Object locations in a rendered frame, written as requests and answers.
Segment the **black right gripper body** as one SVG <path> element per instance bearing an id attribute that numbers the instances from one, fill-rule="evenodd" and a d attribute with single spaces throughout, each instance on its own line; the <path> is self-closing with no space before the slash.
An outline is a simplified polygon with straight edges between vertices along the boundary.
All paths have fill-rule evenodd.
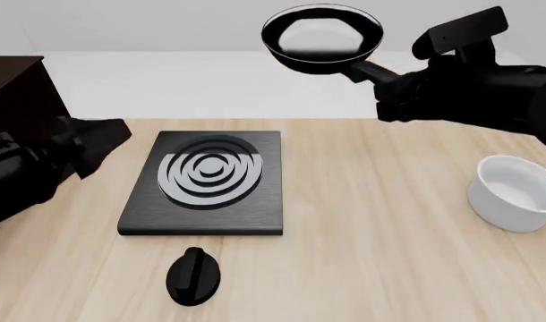
<path id="1" fill-rule="evenodd" d="M 426 71 L 409 72 L 374 85 L 378 120 L 408 123 L 414 120 L 437 120 L 426 98 L 420 98 L 419 88 L 430 78 Z"/>

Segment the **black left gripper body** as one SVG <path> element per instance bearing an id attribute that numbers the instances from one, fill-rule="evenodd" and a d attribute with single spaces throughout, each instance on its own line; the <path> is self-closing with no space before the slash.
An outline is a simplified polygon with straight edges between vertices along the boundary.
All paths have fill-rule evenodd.
<path id="1" fill-rule="evenodd" d="M 123 119 L 80 120 L 58 117 L 53 136 L 58 160 L 69 165 L 80 179 L 94 174 L 105 158 L 131 138 Z"/>

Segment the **black frying pan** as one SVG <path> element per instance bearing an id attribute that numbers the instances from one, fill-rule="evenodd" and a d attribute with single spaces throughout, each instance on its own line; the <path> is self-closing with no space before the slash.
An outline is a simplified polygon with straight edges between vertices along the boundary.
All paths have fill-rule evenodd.
<path id="1" fill-rule="evenodd" d="M 298 21 L 335 20 L 360 34 L 355 50 L 283 49 L 282 35 Z M 261 41 L 273 57 L 288 69 L 304 74 L 344 74 L 355 83 L 375 85 L 390 82 L 398 74 L 368 60 L 384 38 L 384 29 L 373 15 L 343 4 L 302 4 L 268 18 L 260 32 Z"/>

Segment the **dark wooden cabinet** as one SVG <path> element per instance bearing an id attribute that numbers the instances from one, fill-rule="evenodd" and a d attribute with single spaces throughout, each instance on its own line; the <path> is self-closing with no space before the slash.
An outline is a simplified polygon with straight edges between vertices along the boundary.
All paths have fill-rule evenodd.
<path id="1" fill-rule="evenodd" d="M 0 55 L 0 132 L 16 140 L 51 136 L 56 117 L 70 114 L 42 55 Z"/>

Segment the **flat plate on black stalk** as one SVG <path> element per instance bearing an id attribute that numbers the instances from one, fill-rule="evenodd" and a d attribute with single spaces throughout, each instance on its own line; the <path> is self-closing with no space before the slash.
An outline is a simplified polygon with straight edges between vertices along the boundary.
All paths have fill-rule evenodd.
<path id="1" fill-rule="evenodd" d="M 427 29 L 414 42 L 412 53 L 419 60 L 427 60 L 453 51 L 462 64 L 491 66 L 496 63 L 491 37 L 507 29 L 502 7 L 491 7 Z"/>

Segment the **flat black stove plate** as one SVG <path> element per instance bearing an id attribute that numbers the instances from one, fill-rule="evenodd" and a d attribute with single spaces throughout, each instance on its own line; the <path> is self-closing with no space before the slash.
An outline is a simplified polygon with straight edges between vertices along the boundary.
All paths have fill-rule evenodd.
<path id="1" fill-rule="evenodd" d="M 282 235 L 279 131 L 161 131 L 120 235 Z"/>

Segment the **white ceramic mug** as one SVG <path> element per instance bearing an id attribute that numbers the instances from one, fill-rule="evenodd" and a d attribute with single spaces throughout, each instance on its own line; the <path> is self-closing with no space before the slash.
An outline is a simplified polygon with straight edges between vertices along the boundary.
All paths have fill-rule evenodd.
<path id="1" fill-rule="evenodd" d="M 481 219 L 511 233 L 546 225 L 546 168 L 509 155 L 485 157 L 468 187 L 468 202 Z"/>

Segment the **round black stove knob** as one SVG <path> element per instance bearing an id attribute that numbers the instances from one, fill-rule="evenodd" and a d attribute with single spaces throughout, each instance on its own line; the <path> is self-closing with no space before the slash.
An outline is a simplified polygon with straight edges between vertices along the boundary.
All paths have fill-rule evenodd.
<path id="1" fill-rule="evenodd" d="M 166 289 L 174 302 L 193 307 L 213 297 L 220 281 L 217 261 L 203 249 L 190 247 L 169 268 Z"/>

